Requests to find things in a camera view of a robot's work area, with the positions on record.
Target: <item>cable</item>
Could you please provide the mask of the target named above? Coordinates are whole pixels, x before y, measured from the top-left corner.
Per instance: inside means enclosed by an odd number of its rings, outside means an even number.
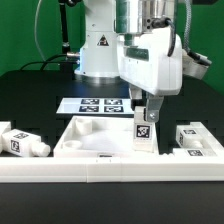
[[[34,61],[34,62],[30,62],[27,63],[25,65],[23,65],[19,70],[22,71],[25,67],[29,66],[29,65],[33,65],[33,64],[43,64],[46,63],[46,61]],[[76,64],[73,61],[66,61],[66,62],[62,62],[62,61],[48,61],[47,64],[60,64],[60,63],[69,63],[69,64]]]
[[[192,18],[192,12],[191,12],[191,3],[190,0],[185,0],[186,4],[186,26],[184,31],[184,50],[189,53],[190,47],[189,47],[189,39],[190,39],[190,30],[191,30],[191,18]]]
[[[176,45],[176,29],[175,29],[173,22],[170,19],[166,19],[166,23],[171,28],[171,44],[170,44],[170,48],[169,48],[169,51],[167,54],[168,57],[171,57],[173,55],[174,48]]]
[[[171,28],[171,44],[170,44],[167,56],[171,57],[173,55],[175,44],[176,44],[176,28],[174,26],[174,23],[171,21],[170,18],[167,18],[167,17],[162,17],[160,19],[155,19],[152,22],[152,27],[154,29],[164,28],[164,27],[167,27],[167,26],[170,26],[170,28]]]
[[[38,25],[38,18],[39,18],[39,13],[40,13],[40,7],[42,4],[42,0],[39,0],[38,5],[37,5],[37,9],[36,9],[36,15],[35,15],[35,24],[34,24],[34,38],[35,38],[35,43],[36,43],[36,47],[37,50],[41,56],[41,58],[43,59],[43,61],[46,61],[45,56],[40,48],[39,42],[38,42],[38,38],[37,38],[37,25]]]
[[[40,70],[43,71],[48,62],[50,62],[56,58],[60,58],[60,57],[66,57],[66,54],[57,54],[57,55],[54,55],[54,56],[48,58],[45,62],[43,62],[43,65],[41,66]]]

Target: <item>white card with markers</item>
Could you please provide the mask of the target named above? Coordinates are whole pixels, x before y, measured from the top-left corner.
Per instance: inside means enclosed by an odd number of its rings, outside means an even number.
[[[133,114],[130,99],[63,98],[57,114]]]

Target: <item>black table surface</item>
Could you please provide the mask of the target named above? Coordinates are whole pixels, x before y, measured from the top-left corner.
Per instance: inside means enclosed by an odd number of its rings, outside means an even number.
[[[63,97],[128,98],[128,84],[97,87],[57,71],[11,71],[0,77],[0,121],[41,135],[54,148],[72,116],[56,114]],[[224,145],[224,97],[185,78],[180,94],[165,97],[160,110],[160,153],[176,146],[176,125],[191,121],[202,122]],[[224,182],[0,184],[3,224],[216,224],[223,223],[223,208]]]

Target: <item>metal bolt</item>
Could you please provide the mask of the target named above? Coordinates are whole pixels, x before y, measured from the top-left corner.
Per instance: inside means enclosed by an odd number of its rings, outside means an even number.
[[[154,120],[154,119],[156,118],[156,115],[155,115],[155,113],[151,113],[151,114],[149,114],[149,117],[150,117],[152,120]]]

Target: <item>printed pattern sticker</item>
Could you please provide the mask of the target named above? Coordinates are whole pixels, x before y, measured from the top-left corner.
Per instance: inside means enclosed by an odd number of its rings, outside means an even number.
[[[201,150],[187,150],[190,156],[203,156]]]
[[[124,109],[123,107],[110,107],[110,106],[107,106],[107,107],[104,107],[104,112],[106,113],[121,113],[121,112],[124,112]]]
[[[122,100],[118,99],[106,99],[104,100],[105,105],[122,105]]]
[[[183,135],[182,135],[181,133],[180,133],[179,143],[180,143],[181,145],[184,144],[184,137],[183,137]]]
[[[29,135],[25,134],[25,133],[20,133],[18,135],[15,135],[14,137],[15,138],[18,138],[18,139],[23,139],[23,138],[26,138],[28,137]]]
[[[11,140],[11,149],[15,152],[20,152],[19,142]]]
[[[150,138],[150,126],[137,125],[136,126],[136,138]]]
[[[195,135],[196,134],[195,130],[184,130],[184,133],[186,135]]]
[[[99,112],[99,107],[98,106],[81,106],[79,108],[79,112],[92,112],[92,113],[96,113],[96,112]]]
[[[81,104],[90,104],[90,105],[96,105],[99,104],[99,99],[82,99]]]

